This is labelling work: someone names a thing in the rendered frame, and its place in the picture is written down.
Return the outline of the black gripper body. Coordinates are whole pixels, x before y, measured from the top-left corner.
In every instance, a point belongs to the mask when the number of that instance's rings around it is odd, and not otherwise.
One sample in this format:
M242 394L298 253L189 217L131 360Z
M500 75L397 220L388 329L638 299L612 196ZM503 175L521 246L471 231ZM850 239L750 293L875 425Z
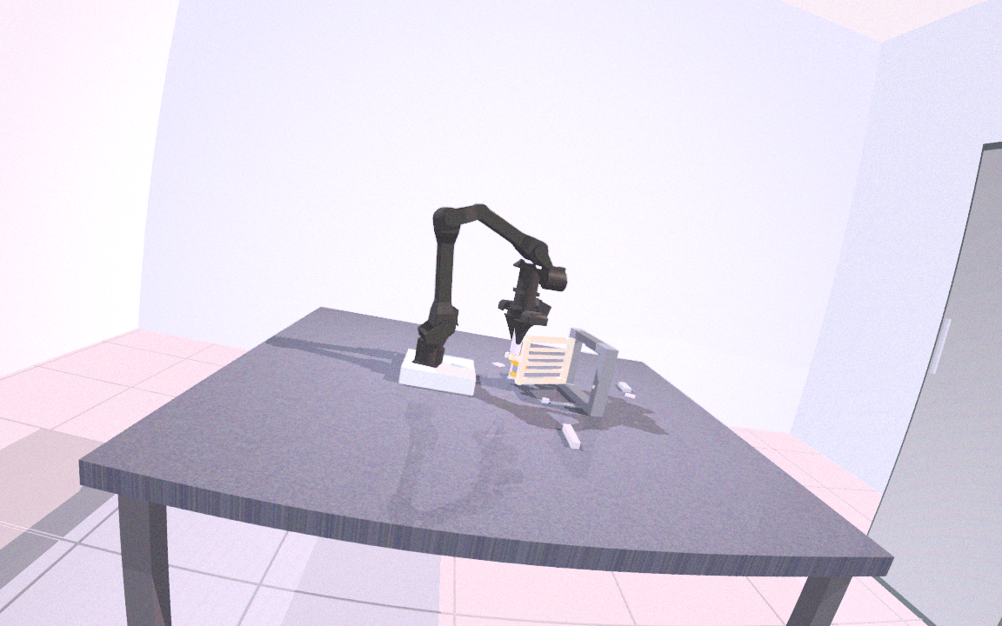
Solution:
M540 296L538 289L524 288L517 284L517 288L513 290L516 291L514 300L501 300L498 302L498 309L506 310L509 316L521 316L520 320L526 324L546 326L549 318L537 312L537 308L531 309L536 297Z

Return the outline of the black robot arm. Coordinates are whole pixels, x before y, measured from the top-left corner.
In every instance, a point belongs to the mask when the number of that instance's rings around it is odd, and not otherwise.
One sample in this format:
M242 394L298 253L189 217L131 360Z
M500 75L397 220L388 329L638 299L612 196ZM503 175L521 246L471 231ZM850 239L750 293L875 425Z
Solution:
M509 241L518 254L525 260L518 260L513 266L520 267L518 285L524 288L539 289L539 284L545 290L567 289L567 267L554 266L549 255L549 246L540 239L526 235L506 222L496 211L488 209L486 203L471 203L471 205L450 209L442 207L434 211L432 221L437 239L437 260L435 260L434 300L430 307L428 320L418 326L420 338L417 340L414 363L431 366L437 369L443 361L446 340L456 332L458 326L458 309L451 303L453 255L456 239L460 234L461 224L479 221L488 229L496 231ZM537 269L539 265L542 269Z

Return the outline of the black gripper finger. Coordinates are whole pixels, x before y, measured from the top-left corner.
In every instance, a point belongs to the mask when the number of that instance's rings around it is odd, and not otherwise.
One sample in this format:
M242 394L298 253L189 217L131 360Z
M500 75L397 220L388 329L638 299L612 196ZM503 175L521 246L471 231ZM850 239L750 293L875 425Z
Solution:
M520 318L514 318L514 325L516 325L516 344L521 344L524 341L524 336L526 332L529 331L532 324L526 324L520 320Z
M516 329L516 325L514 325L514 318L520 318L521 316L509 316L509 314L504 314L504 315L505 315L505 318L506 318L506 324L508 324L508 328L509 328L509 332L510 332L510 336L511 336L511 340L512 340L514 329Z

